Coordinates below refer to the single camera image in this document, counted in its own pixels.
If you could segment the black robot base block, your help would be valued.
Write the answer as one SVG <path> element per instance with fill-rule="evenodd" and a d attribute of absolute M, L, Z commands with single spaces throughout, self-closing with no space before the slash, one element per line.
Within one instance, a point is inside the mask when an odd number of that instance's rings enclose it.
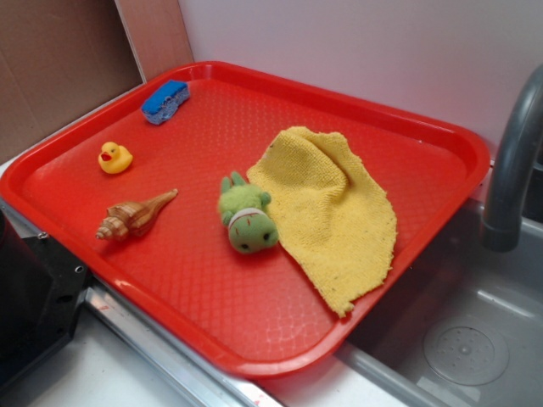
<path fill-rule="evenodd" d="M 74 337 L 90 272 L 53 237 L 21 237 L 1 215 L 1 391 Z"/>

